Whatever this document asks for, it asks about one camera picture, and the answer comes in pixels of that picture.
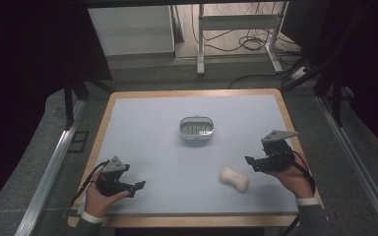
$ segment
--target sponge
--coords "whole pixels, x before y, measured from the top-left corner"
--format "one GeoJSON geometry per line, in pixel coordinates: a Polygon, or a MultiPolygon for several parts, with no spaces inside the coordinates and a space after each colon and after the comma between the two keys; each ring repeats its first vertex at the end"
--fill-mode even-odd
{"type": "Polygon", "coordinates": [[[240,192],[247,191],[248,177],[242,174],[238,174],[229,167],[225,167],[220,173],[220,180],[226,184],[234,186],[240,192]]]}

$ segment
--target gray floor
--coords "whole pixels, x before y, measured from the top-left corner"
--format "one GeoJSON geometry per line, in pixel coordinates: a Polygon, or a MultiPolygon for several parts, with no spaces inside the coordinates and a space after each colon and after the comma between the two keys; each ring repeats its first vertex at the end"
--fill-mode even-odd
{"type": "MultiPolygon", "coordinates": [[[[157,60],[117,63],[110,61],[113,82],[107,85],[119,91],[169,89],[228,89],[236,78],[245,75],[274,73],[266,56],[243,58],[208,58],[206,75],[196,75],[194,59],[157,60]]],[[[279,88],[282,76],[256,76],[240,80],[231,89],[279,88]]],[[[367,198],[340,143],[329,126],[322,108],[312,94],[315,81],[286,92],[283,97],[289,115],[299,132],[300,142],[315,176],[332,226],[339,235],[378,235],[378,214],[367,198]]],[[[59,174],[41,211],[32,235],[71,235],[61,212],[69,207],[83,175],[98,125],[109,94],[87,84],[91,96],[87,101],[77,132],[88,133],[84,149],[81,144],[70,146],[59,174]]],[[[42,176],[65,125],[63,92],[51,95],[46,111],[31,144],[19,166],[0,193],[0,235],[14,235],[26,212],[32,195],[42,176]]],[[[343,104],[344,129],[360,154],[368,171],[378,185],[378,140],[343,104]]],[[[266,228],[266,235],[279,235],[279,228],[266,228]]],[[[112,235],[105,229],[103,235],[112,235]]]]}

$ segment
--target hand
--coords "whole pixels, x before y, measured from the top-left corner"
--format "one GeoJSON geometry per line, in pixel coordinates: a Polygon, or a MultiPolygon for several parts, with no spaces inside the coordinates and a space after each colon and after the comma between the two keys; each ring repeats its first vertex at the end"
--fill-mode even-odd
{"type": "Polygon", "coordinates": [[[92,178],[92,181],[86,190],[85,203],[85,212],[98,218],[104,217],[112,204],[126,198],[130,194],[128,191],[118,193],[111,197],[101,194],[95,183],[101,172],[102,169],[100,169],[92,178]]]}
{"type": "MultiPolygon", "coordinates": [[[[303,168],[305,168],[304,163],[297,155],[295,155],[295,161],[303,168]]],[[[294,193],[297,199],[309,199],[314,197],[311,185],[305,179],[302,172],[300,172],[293,165],[291,165],[288,169],[284,171],[272,171],[264,173],[278,178],[285,188],[294,193]]]]}

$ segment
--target white cuff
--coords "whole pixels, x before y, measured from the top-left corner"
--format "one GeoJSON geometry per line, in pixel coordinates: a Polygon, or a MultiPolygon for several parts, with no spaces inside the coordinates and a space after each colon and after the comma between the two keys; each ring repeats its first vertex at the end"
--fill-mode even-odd
{"type": "Polygon", "coordinates": [[[309,206],[309,205],[319,205],[320,202],[317,198],[296,199],[296,204],[298,206],[309,206]]]}
{"type": "Polygon", "coordinates": [[[95,223],[95,224],[103,222],[103,218],[94,217],[93,215],[90,215],[86,213],[85,211],[82,213],[82,219],[84,219],[87,222],[95,223]]]}

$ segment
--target small metal container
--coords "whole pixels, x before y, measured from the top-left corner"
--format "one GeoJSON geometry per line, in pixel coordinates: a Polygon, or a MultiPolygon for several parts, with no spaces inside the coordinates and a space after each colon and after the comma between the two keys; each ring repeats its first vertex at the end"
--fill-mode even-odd
{"type": "Polygon", "coordinates": [[[190,116],[180,121],[179,131],[185,140],[207,140],[214,132],[214,123],[208,117],[190,116]]]}

